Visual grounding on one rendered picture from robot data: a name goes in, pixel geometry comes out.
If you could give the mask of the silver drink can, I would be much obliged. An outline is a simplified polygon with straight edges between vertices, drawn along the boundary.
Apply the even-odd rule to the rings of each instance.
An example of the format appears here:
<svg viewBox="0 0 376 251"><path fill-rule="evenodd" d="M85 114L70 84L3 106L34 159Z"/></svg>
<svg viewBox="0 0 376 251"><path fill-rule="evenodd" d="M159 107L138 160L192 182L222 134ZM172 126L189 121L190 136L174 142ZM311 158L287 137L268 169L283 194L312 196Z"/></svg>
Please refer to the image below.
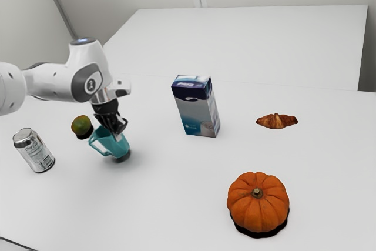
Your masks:
<svg viewBox="0 0 376 251"><path fill-rule="evenodd" d="M35 173L43 173L55 164L55 158L36 131L23 128L12 137L15 149Z"/></svg>

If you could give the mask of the green orange round fruit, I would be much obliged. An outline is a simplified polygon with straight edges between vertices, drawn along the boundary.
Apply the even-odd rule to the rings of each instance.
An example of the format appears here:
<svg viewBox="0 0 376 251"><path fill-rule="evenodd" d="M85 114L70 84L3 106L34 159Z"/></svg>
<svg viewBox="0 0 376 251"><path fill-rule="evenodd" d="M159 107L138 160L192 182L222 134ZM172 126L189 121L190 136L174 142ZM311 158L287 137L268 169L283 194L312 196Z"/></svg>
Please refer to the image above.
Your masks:
<svg viewBox="0 0 376 251"><path fill-rule="evenodd" d="M87 139L93 133L93 125L88 116L80 115L72 121L71 130L78 139Z"/></svg>

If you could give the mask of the brown croissant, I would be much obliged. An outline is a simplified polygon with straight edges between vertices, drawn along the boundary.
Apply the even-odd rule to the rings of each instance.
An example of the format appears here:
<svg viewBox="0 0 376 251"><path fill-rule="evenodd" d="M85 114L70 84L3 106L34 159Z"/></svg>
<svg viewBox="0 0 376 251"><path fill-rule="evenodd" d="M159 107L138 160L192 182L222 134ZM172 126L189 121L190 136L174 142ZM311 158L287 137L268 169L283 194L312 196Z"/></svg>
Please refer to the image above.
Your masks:
<svg viewBox="0 0 376 251"><path fill-rule="evenodd" d="M295 116L274 113L258 118L256 124L269 129L283 129L298 124L298 120Z"/></svg>

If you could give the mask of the teal faceted mug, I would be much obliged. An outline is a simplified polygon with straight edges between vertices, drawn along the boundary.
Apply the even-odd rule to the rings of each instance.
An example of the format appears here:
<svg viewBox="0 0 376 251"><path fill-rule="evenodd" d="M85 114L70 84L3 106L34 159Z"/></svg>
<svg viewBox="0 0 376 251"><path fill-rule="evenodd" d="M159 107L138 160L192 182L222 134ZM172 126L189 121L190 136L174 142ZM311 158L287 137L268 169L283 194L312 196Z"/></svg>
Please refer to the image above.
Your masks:
<svg viewBox="0 0 376 251"><path fill-rule="evenodd" d="M112 156L117 162L122 162L130 156L130 145L122 134L122 140L116 142L112 133L103 126L96 128L91 134L88 144L102 156Z"/></svg>

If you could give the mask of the orange pumpkin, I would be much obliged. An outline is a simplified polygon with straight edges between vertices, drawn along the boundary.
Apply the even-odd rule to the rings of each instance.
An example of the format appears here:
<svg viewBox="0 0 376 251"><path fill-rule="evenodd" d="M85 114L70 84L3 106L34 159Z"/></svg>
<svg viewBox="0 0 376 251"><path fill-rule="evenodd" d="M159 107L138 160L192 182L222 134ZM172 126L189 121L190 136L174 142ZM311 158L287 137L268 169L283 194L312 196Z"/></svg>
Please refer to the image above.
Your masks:
<svg viewBox="0 0 376 251"><path fill-rule="evenodd" d="M287 219L290 200L284 184L263 172L241 174L229 187L227 208L238 226L266 233Z"/></svg>

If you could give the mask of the blue grey milk carton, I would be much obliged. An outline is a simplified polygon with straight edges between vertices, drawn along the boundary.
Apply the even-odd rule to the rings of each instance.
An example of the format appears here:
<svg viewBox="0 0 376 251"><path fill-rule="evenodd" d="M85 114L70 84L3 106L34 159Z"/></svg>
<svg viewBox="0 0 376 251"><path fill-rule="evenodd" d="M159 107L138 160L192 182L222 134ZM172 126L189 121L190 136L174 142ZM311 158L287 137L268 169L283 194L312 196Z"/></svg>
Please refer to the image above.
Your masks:
<svg viewBox="0 0 376 251"><path fill-rule="evenodd" d="M217 137L220 118L211 77L178 75L171 89L185 133Z"/></svg>

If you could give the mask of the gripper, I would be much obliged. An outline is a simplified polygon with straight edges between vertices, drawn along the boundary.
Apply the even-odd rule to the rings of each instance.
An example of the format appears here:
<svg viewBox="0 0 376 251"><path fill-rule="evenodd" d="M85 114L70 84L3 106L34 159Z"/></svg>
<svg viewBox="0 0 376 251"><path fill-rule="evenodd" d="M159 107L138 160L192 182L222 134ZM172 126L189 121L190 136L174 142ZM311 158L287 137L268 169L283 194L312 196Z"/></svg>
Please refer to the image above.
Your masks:
<svg viewBox="0 0 376 251"><path fill-rule="evenodd" d="M117 99L102 104L92 104L94 117L105 129L113 134L116 142L122 140L122 132L128 124L128 120L121 117L118 106Z"/></svg>

